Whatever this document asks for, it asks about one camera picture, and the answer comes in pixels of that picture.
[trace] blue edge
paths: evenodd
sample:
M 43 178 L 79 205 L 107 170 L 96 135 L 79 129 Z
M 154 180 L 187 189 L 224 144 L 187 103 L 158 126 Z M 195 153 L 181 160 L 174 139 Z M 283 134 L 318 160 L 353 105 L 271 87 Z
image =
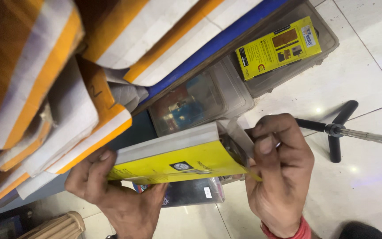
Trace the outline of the blue edge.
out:
M 272 13 L 287 1 L 288 0 L 264 0 L 259 3 L 256 7 L 248 11 L 244 16 L 236 20 L 232 25 L 206 43 L 197 52 L 174 69 L 169 75 L 163 78 L 159 83 L 146 87 L 149 96 L 142 101 L 140 105 L 151 99 L 164 88 L 168 87 L 179 77 L 196 67 L 199 63 L 207 59 L 207 57 L 213 55 L 215 52 L 220 50 L 220 48 L 224 47 L 230 41 L 241 35 L 247 29 L 258 23 L 259 20 Z

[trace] tripod stand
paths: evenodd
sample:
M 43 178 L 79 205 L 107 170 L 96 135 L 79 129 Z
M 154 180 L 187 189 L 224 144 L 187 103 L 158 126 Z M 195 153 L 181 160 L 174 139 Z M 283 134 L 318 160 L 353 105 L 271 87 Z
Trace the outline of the tripod stand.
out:
M 381 134 L 355 131 L 351 129 L 346 129 L 346 127 L 344 127 L 344 123 L 350 118 L 350 116 L 356 110 L 358 105 L 359 103 L 355 100 L 348 101 L 342 107 L 337 117 L 332 121 L 331 124 L 328 125 L 325 123 L 305 119 L 296 118 L 296 121 L 301 128 L 307 128 L 319 132 L 325 132 L 326 134 L 328 134 L 330 160 L 333 163 L 339 163 L 341 161 L 340 138 L 343 136 L 350 136 L 382 144 Z

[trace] yellow product box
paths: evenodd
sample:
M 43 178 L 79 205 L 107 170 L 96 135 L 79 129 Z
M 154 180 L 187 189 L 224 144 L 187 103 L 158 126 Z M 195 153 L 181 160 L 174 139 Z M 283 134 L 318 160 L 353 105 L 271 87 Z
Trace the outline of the yellow product box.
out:
M 145 185 L 249 173 L 253 143 L 232 125 L 235 133 L 220 133 L 221 123 L 212 122 L 120 149 L 108 179 Z
M 252 41 L 236 53 L 246 81 L 321 52 L 310 17 Z

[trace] hand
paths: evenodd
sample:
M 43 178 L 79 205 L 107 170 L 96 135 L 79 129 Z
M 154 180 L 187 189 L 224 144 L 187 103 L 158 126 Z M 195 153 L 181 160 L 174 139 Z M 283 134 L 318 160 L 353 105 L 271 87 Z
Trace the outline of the hand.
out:
M 309 189 L 313 153 L 290 114 L 261 118 L 252 129 L 252 137 L 256 139 L 255 159 L 250 169 L 263 182 L 246 177 L 250 208 L 274 235 L 293 237 Z
M 106 177 L 116 153 L 100 148 L 78 163 L 65 182 L 68 192 L 97 205 L 118 238 L 150 239 L 156 230 L 167 183 L 155 184 L 141 194 Z

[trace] black tripod leg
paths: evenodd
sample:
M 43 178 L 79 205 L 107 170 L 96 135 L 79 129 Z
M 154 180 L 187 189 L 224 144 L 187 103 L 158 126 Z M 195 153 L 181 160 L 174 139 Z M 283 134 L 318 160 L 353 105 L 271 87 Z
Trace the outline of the black tripod leg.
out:
M 355 100 L 347 101 L 347 103 L 343 106 L 340 113 L 337 115 L 337 117 L 335 117 L 332 123 L 343 125 L 350 118 L 358 106 L 359 103 Z
M 333 163 L 341 162 L 340 138 L 328 135 L 330 160 Z
M 305 119 L 297 119 L 297 118 L 295 119 L 297 121 L 298 126 L 301 128 L 308 128 L 308 129 L 316 130 L 319 132 L 324 132 L 325 130 L 325 126 L 326 126 L 325 123 L 320 123 L 320 122 L 315 122 L 315 121 L 310 121 Z

